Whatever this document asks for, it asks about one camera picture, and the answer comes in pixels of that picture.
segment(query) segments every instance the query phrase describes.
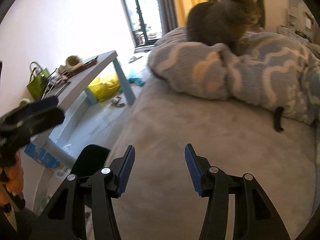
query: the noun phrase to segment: mattress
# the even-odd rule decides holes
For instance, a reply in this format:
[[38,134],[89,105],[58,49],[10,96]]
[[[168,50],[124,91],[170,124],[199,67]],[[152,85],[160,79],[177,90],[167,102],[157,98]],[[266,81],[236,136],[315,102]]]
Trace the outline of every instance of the mattress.
[[[261,107],[176,93],[152,76],[106,161],[129,144],[136,149],[126,192],[112,200],[122,240],[199,238],[208,198],[194,191],[184,160],[188,143],[227,174],[253,174],[295,238],[312,215],[315,128],[285,118],[282,127],[275,132],[272,114]],[[230,201],[230,214],[233,208]],[[91,220],[87,232],[93,239]]]

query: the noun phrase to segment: green handbag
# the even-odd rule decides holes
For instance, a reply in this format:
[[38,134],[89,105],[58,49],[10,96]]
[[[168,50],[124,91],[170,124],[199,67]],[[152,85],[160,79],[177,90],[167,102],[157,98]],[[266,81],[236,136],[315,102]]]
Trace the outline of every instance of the green handbag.
[[[31,69],[31,65],[36,64],[37,66]],[[35,99],[39,100],[42,98],[42,95],[45,90],[46,79],[50,76],[47,68],[43,69],[39,63],[33,61],[29,66],[31,75],[27,89],[30,95]]]

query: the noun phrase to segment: cat's face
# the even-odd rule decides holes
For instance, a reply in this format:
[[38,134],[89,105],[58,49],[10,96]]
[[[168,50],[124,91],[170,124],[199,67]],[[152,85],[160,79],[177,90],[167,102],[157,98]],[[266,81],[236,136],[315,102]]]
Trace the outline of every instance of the cat's face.
[[253,25],[260,17],[257,0],[223,0],[228,18],[239,23]]

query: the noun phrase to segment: cat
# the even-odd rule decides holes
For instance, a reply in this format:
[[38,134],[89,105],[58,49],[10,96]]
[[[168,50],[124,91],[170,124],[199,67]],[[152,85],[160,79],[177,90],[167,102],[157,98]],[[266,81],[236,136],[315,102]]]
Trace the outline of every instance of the cat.
[[234,52],[237,41],[260,17],[257,0],[221,0],[194,6],[187,18],[187,41],[208,46],[224,43]]

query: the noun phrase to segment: blue gripper pad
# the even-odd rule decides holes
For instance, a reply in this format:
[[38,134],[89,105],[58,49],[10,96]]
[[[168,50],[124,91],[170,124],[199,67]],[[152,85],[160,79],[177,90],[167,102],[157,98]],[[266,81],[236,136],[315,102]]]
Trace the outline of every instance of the blue gripper pad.
[[[127,187],[127,184],[128,184],[128,180],[131,174],[134,160],[135,160],[135,150],[132,145],[129,145],[124,156],[113,160],[113,162],[110,165],[110,168],[114,171],[115,175],[118,177],[116,191],[119,197],[121,196],[122,193],[125,192],[125,188]],[[117,164],[120,164],[120,162],[123,163],[120,170],[117,168],[113,169],[113,166],[114,165],[117,166]]]
[[205,176],[207,169],[210,168],[208,160],[204,157],[197,156],[191,144],[187,144],[184,156],[189,169],[193,187],[199,196],[204,195],[202,178]]

